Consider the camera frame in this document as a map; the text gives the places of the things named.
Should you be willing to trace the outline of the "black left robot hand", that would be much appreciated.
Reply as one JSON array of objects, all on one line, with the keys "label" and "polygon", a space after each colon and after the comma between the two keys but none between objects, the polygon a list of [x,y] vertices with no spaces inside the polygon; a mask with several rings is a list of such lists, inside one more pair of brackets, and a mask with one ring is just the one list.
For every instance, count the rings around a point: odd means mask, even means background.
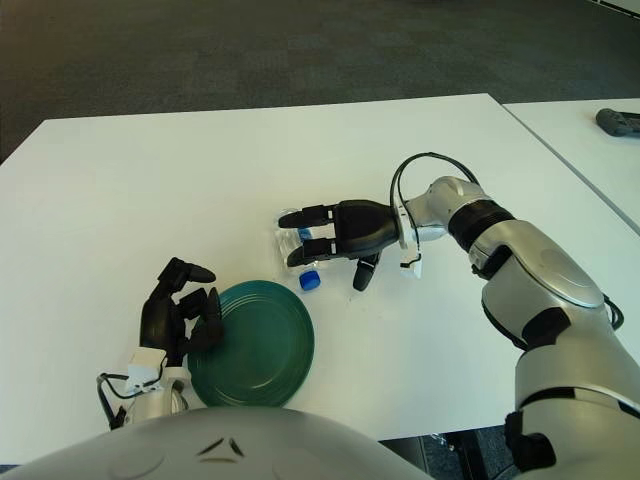
[{"label": "black left robot hand", "polygon": [[139,345],[165,351],[169,367],[179,367],[185,356],[218,345],[224,328],[217,289],[199,288],[173,300],[188,282],[210,284],[215,280],[215,274],[205,267],[176,257],[169,260],[143,305]]}]

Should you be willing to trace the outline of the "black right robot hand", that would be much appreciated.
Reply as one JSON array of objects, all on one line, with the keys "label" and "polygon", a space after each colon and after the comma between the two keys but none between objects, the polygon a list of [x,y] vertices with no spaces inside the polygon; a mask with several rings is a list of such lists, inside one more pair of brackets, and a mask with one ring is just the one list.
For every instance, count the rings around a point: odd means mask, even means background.
[{"label": "black right robot hand", "polygon": [[332,238],[303,239],[287,254],[286,265],[299,267],[338,258],[355,260],[352,286],[360,292],[368,287],[382,251],[399,241],[392,207],[370,200],[304,207],[280,216],[277,225],[284,230],[332,226]]}]

